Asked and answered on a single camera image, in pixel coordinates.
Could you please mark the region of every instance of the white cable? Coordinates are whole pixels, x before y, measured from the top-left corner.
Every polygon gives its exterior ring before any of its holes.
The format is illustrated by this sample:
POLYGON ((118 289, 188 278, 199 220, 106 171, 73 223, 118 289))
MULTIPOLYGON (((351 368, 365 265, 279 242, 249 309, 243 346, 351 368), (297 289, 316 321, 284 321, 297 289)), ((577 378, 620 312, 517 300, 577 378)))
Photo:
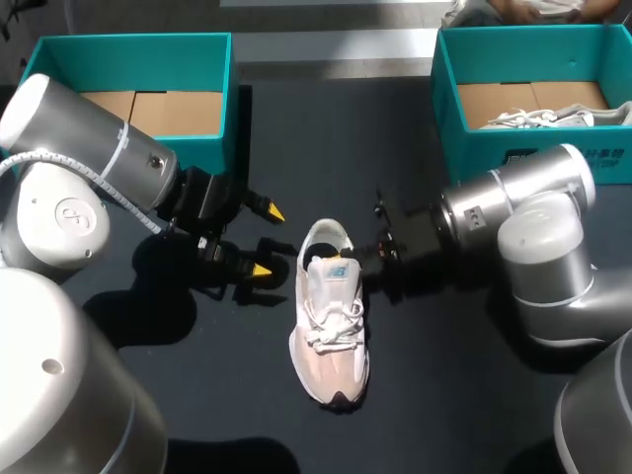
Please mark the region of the white cable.
POLYGON ((108 193, 118 204, 123 208, 131 212, 140 222, 147 227, 154 234, 159 234, 162 229, 158 224, 152 221, 149 217, 143 214, 138 207, 129 202, 129 200, 115 190, 110 183, 101 178, 97 173, 88 168, 86 165, 79 163, 73 158, 68 158, 64 155, 58 155, 56 153, 50 153, 48 151, 27 151, 25 153, 18 153, 17 155, 10 156, 6 160, 0 162, 0 177, 4 175, 9 169, 22 163, 30 162, 43 162, 52 163, 55 165, 69 168, 76 173, 85 176, 90 181, 95 183, 99 188, 108 193))

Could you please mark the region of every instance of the teal box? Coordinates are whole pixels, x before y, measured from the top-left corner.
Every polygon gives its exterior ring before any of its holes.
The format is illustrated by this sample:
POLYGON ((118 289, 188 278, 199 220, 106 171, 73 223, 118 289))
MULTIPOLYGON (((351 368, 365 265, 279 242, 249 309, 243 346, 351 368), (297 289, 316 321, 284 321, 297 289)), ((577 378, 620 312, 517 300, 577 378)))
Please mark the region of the teal box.
POLYGON ((155 138, 182 168, 220 174, 233 166, 239 80, 230 34, 43 37, 22 80, 39 72, 76 92, 221 92, 218 135, 155 138))
POLYGON ((617 108, 632 100, 632 38, 622 25, 439 30, 431 84, 450 180, 458 183, 515 155, 571 143, 587 157, 598 184, 632 183, 632 126, 468 128, 458 84, 540 81, 596 81, 617 108))

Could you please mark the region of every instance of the screw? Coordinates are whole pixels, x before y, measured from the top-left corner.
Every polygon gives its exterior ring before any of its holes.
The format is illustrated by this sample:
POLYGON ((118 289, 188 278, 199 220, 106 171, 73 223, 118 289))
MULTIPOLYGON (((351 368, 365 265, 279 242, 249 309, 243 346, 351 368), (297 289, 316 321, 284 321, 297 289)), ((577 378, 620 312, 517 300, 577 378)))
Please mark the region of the screw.
POLYGON ((149 157, 149 166, 151 166, 154 170, 157 170, 165 166, 165 162, 157 156, 152 155, 149 157))

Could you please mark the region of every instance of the white shoelace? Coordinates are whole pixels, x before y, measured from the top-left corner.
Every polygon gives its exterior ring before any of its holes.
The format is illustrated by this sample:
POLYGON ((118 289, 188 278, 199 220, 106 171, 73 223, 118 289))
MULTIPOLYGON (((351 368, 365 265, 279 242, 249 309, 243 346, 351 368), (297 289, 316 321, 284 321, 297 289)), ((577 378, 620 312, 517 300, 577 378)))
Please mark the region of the white shoelace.
POLYGON ((305 340, 317 354, 347 351, 364 344, 357 335, 363 326, 364 306, 361 299, 356 298, 351 309, 345 307, 341 301, 331 302, 318 314, 314 314, 312 305, 307 301, 304 306, 314 328, 307 333, 305 340), (332 321, 328 322, 332 313, 344 315, 344 322, 336 325, 332 321))
POLYGON ((534 128, 539 126, 554 127, 557 117, 553 111, 533 111, 525 112, 522 109, 514 109, 518 111, 515 114, 500 114, 498 118, 489 120, 491 125, 506 125, 515 128, 534 128))

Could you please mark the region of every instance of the shoe tongue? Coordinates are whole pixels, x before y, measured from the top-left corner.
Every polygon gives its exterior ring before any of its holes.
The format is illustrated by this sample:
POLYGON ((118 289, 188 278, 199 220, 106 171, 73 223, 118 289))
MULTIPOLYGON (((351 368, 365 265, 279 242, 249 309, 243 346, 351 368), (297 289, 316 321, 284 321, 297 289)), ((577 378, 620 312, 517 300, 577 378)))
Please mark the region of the shoe tongue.
POLYGON ((356 299, 359 263, 354 259, 314 257, 307 267, 308 291, 316 313, 334 301, 351 308, 356 299))

